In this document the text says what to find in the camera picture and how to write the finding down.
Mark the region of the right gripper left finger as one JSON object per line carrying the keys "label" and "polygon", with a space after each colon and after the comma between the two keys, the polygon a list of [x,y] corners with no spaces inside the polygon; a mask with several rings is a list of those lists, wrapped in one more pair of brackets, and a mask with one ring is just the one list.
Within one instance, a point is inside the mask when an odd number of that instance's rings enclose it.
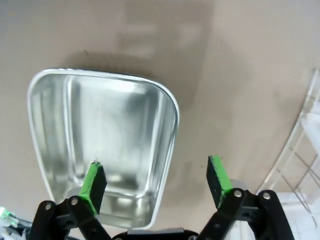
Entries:
{"label": "right gripper left finger", "polygon": [[111,236],[96,215],[100,213],[106,175],[101,163],[94,161],[78,194],[57,204],[42,201],[37,208],[31,230],[31,240],[66,240],[70,230],[79,229],[86,240],[110,240]]}

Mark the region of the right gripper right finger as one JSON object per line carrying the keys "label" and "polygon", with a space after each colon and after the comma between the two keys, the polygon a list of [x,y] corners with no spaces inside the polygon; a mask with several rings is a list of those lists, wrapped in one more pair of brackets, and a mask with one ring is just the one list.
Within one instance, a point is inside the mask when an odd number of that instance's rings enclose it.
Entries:
{"label": "right gripper right finger", "polygon": [[207,183],[216,212],[199,233],[200,240],[223,240],[237,221],[246,222],[256,240],[292,240],[289,221],[277,194],[253,194],[234,187],[219,156],[208,156]]}

